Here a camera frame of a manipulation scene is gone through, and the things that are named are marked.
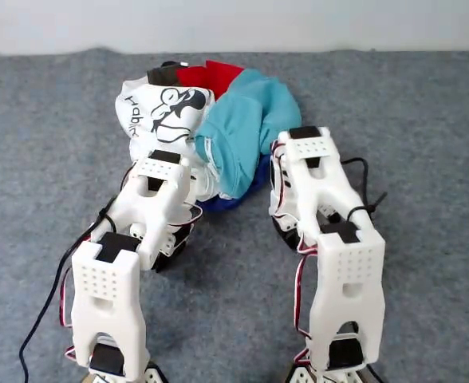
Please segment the blue fabric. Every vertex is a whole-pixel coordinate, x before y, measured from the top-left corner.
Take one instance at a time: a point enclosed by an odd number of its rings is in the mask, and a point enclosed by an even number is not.
[[[220,174],[220,189],[240,199],[249,189],[261,154],[270,154],[277,135],[302,125],[300,109],[287,87],[275,77],[246,69],[211,108],[195,134],[195,149]]]
[[[259,158],[259,164],[256,168],[256,173],[254,174],[254,179],[252,180],[252,184],[249,186],[249,190],[243,195],[242,198],[238,199],[222,199],[218,196],[209,199],[208,201],[200,202],[198,201],[197,204],[204,210],[204,211],[225,211],[231,210],[238,207],[249,195],[256,192],[257,190],[261,189],[263,186],[268,184],[270,179],[270,155],[261,156]]]

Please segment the white t-shirt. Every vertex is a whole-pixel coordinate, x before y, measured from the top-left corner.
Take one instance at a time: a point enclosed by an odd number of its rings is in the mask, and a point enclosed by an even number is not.
[[[196,198],[217,195],[218,179],[195,152],[193,141],[195,130],[214,104],[209,89],[153,85],[146,77],[125,81],[116,99],[116,113],[131,138],[132,161],[155,149],[179,153],[191,161]]]

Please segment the red fabric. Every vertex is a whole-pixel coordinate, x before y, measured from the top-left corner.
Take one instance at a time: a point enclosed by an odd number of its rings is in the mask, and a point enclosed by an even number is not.
[[[182,86],[211,89],[218,100],[241,72],[243,68],[239,66],[206,60],[205,66],[178,69],[176,74]]]

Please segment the black print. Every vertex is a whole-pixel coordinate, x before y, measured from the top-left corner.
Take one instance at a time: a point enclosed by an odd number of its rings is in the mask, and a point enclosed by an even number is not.
[[[178,118],[181,118],[181,112],[187,106],[196,110],[203,109],[204,105],[206,105],[206,96],[204,96],[202,92],[195,89],[187,89],[180,93],[176,88],[166,88],[160,94],[160,100],[162,101],[162,104],[158,105],[151,112],[151,117],[153,119],[152,132],[156,133],[156,139],[162,143],[170,144],[181,138],[188,137],[191,133],[189,128],[169,126],[164,124],[164,121],[173,113]],[[182,130],[183,134],[178,135],[173,140],[160,139],[158,138],[158,128],[160,126],[170,129]]]
[[[128,130],[132,134],[132,137],[138,137],[137,134],[137,127],[140,124],[140,121],[144,118],[140,115],[140,109],[137,107],[137,103],[133,100],[133,96],[126,97],[125,101],[130,101],[132,103],[132,118],[130,119],[130,126],[128,126]]]

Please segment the carpet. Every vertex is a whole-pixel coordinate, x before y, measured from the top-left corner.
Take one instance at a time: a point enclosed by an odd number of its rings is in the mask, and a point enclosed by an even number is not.
[[[370,164],[387,241],[386,315],[375,368],[390,383],[469,382],[469,53],[121,55],[104,49],[0,57],[0,381],[63,251],[130,165],[114,110],[126,79],[177,59],[260,69],[290,87],[304,124],[329,126],[341,156]],[[361,169],[348,176],[360,183]],[[162,274],[141,276],[148,348],[171,383],[283,381],[304,342],[293,328],[298,256],[267,215],[269,188],[206,214]],[[304,275],[303,326],[316,284]],[[57,300],[26,351],[31,381],[77,382]]]

